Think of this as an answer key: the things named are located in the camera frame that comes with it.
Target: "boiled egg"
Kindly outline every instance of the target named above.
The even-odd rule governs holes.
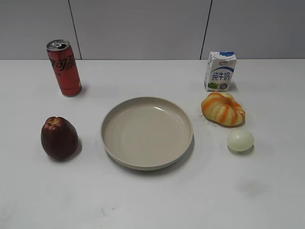
[[[246,130],[233,130],[228,135],[227,143],[234,151],[245,151],[253,145],[254,136]]]

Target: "white wall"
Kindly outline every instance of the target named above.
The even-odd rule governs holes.
[[[305,58],[304,0],[213,0],[202,59],[235,51],[239,59]]]
[[[83,59],[305,58],[304,0],[213,0],[204,36],[210,3],[70,0]],[[0,59],[47,59],[54,39],[81,57],[68,0],[0,1]]]
[[[0,0],[0,59],[47,59],[51,40],[71,42],[80,58],[66,0]]]
[[[84,59],[199,59],[210,0],[71,0]]]

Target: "egg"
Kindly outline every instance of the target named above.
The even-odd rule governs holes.
[[[246,130],[233,130],[228,135],[227,143],[234,151],[245,151],[253,145],[254,136]]]

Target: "can lid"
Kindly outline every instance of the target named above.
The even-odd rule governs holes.
[[[47,44],[48,51],[62,51],[67,49],[70,46],[70,43],[66,40],[53,40]]]

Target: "plate rim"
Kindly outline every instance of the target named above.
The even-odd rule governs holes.
[[[166,164],[162,164],[162,165],[157,165],[157,166],[138,166],[138,165],[134,165],[134,164],[130,164],[130,163],[127,163],[125,161],[123,161],[122,159],[118,158],[117,156],[115,156],[114,154],[111,153],[111,151],[107,148],[105,142],[104,142],[104,139],[102,137],[102,128],[103,128],[103,124],[104,124],[104,121],[106,120],[106,118],[108,117],[108,115],[117,107],[121,106],[122,104],[128,102],[128,101],[131,101],[131,100],[137,100],[137,99],[157,99],[157,100],[163,100],[167,103],[171,103],[173,105],[175,105],[176,107],[178,107],[183,113],[184,115],[186,116],[189,124],[190,124],[190,127],[191,127],[191,134],[190,134],[190,139],[189,139],[189,142],[187,144],[187,148],[182,152],[182,154],[177,157],[175,160],[173,161],[170,161]],[[106,153],[113,159],[115,160],[116,162],[118,162],[119,164],[125,166],[125,167],[128,167],[128,168],[131,168],[131,169],[135,169],[135,170],[142,170],[142,171],[148,171],[148,170],[157,170],[157,169],[161,169],[161,168],[165,168],[167,166],[170,166],[172,164],[174,164],[175,162],[177,162],[184,154],[185,152],[188,150],[188,148],[190,147],[191,143],[192,143],[192,140],[193,140],[193,124],[192,124],[192,121],[189,117],[189,115],[186,113],[186,111],[184,109],[182,109],[179,105],[177,105],[176,103],[173,103],[167,99],[163,99],[163,98],[160,98],[160,97],[154,97],[154,96],[141,96],[141,97],[135,97],[135,98],[131,98],[131,99],[127,99],[119,104],[117,104],[116,106],[114,106],[112,109],[110,109],[107,114],[105,115],[105,117],[103,118],[103,121],[101,123],[101,126],[100,126],[100,138],[101,138],[101,141],[102,141],[102,144],[104,146],[104,149],[106,151]]]

